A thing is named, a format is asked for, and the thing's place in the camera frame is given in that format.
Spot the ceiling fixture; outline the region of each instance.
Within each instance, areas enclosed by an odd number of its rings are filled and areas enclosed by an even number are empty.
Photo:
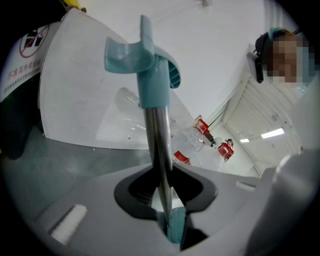
[[[273,136],[278,136],[278,135],[281,135],[281,134],[285,134],[285,130],[283,128],[276,129],[276,130],[261,134],[261,137],[263,139],[266,139],[266,138],[270,138],[270,137],[273,137]]]
[[[250,140],[248,140],[247,138],[243,138],[243,139],[240,139],[240,142],[241,143],[247,143],[247,142],[250,142]]]

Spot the headset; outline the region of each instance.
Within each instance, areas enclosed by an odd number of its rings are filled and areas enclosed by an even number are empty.
[[[301,32],[300,28],[295,30],[293,34],[296,35],[299,32]],[[259,84],[264,80],[263,70],[266,70],[268,77],[273,76],[273,71],[267,69],[268,56],[272,53],[273,40],[283,35],[285,35],[284,29],[271,28],[269,32],[264,33],[255,41],[255,50],[246,54],[250,73]]]

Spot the yellow object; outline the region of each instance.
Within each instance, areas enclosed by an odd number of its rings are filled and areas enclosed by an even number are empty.
[[[83,6],[78,3],[78,0],[63,0],[68,6],[76,6],[81,10]]]

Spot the sign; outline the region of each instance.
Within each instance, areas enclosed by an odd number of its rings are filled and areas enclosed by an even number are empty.
[[[60,22],[39,27],[12,46],[0,75],[0,102],[41,71],[48,47]]]

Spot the teal object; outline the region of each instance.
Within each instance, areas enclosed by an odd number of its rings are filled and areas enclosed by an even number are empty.
[[[176,61],[154,45],[152,38],[151,21],[142,15],[139,42],[120,43],[108,37],[105,43],[105,70],[117,74],[136,73],[142,109],[168,107],[170,88],[178,88],[181,83]]]
[[[171,243],[181,244],[184,234],[186,219],[186,208],[178,207],[171,211],[171,217],[169,219],[166,236]]]

